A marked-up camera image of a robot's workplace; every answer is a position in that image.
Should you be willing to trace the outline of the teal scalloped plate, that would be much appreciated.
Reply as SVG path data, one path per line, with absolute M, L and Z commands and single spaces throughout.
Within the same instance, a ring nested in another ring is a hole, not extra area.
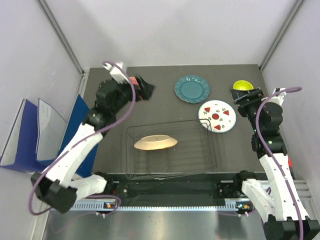
M 211 88 L 204 78 L 197 75 L 186 75 L 175 83 L 174 91 L 182 101 L 197 104 L 207 99 Z

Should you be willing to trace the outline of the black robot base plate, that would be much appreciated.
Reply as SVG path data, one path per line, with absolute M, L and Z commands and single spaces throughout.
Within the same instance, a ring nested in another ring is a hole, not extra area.
M 201 173 L 129 179 L 124 174 L 101 174 L 107 180 L 103 194 L 132 199 L 141 195 L 171 197 L 205 194 L 212 198 L 243 198 L 241 187 L 233 173 Z

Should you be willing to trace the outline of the white patterned plate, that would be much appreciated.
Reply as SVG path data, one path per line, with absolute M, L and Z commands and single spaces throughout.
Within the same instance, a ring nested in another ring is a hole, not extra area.
M 235 110 L 221 100 L 210 100 L 201 105 L 198 119 L 204 128 L 213 133 L 226 133 L 237 122 Z

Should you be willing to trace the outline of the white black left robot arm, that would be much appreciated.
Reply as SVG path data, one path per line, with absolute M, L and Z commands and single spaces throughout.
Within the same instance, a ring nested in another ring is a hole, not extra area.
M 95 93 L 94 106 L 86 114 L 70 142 L 43 172 L 35 172 L 31 176 L 31 196 L 36 196 L 62 214 L 68 212 L 76 201 L 92 195 L 109 198 L 114 187 L 105 177 L 92 174 L 73 180 L 73 176 L 108 131 L 130 115 L 127 112 L 121 119 L 117 119 L 116 114 L 127 103 L 149 100 L 155 88 L 141 76 L 131 77 L 122 83 L 113 78 L 102 81 Z

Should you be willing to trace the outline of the yellow-green plastic bowl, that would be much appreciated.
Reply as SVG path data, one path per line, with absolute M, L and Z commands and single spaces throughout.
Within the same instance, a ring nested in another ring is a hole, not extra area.
M 254 86 L 247 80 L 237 80 L 233 84 L 233 89 L 239 90 L 239 91 L 249 91 L 249 90 L 253 90 Z

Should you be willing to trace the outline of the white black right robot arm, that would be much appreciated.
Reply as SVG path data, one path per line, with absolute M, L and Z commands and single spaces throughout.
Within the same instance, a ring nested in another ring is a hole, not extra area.
M 300 86 L 276 88 L 268 97 L 260 88 L 230 90 L 238 112 L 249 120 L 254 131 L 252 150 L 269 184 L 269 191 L 264 190 L 253 172 L 243 170 L 234 177 L 233 192 L 239 198 L 249 198 L 261 218 L 267 240 L 313 240 L 320 232 L 319 221 L 310 218 L 300 200 L 280 134 L 284 98 L 301 90 Z

